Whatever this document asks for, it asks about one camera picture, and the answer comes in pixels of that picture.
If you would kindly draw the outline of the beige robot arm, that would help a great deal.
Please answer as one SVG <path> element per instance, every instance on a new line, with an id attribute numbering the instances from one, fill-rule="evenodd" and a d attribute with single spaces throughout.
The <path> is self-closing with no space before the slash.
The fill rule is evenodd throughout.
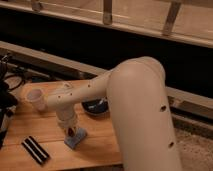
<path id="1" fill-rule="evenodd" d="M 125 171 L 182 171 L 165 88 L 165 70 L 152 57 L 126 60 L 76 88 L 46 100 L 70 127 L 76 103 L 105 97 Z"/>

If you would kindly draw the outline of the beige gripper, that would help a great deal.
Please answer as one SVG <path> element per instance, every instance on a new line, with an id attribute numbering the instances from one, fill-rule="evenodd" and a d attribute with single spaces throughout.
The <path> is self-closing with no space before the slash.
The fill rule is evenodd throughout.
<path id="1" fill-rule="evenodd" d="M 77 130 L 77 115 L 73 109 L 57 110 L 58 125 L 68 135 L 68 129 L 71 128 L 76 133 Z"/>

